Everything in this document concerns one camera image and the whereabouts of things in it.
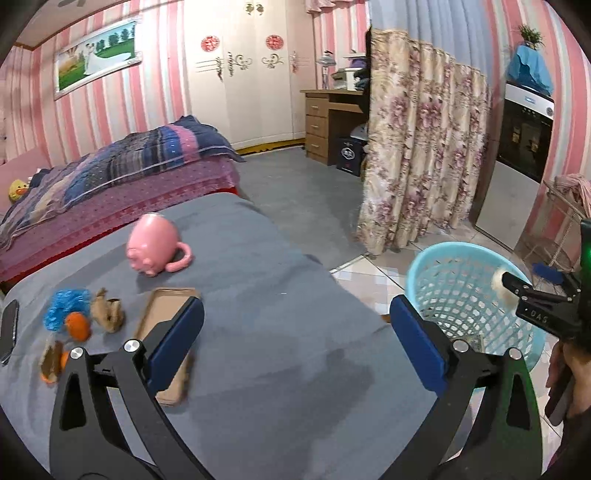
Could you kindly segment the person right hand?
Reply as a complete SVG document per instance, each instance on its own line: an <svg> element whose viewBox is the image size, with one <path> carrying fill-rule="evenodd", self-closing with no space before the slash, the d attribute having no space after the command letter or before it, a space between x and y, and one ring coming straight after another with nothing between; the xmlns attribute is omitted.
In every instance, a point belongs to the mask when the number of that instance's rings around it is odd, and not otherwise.
<svg viewBox="0 0 591 480"><path fill-rule="evenodd" d="M590 353L575 343L558 341L550 357L546 387L563 418L590 408Z"/></svg>

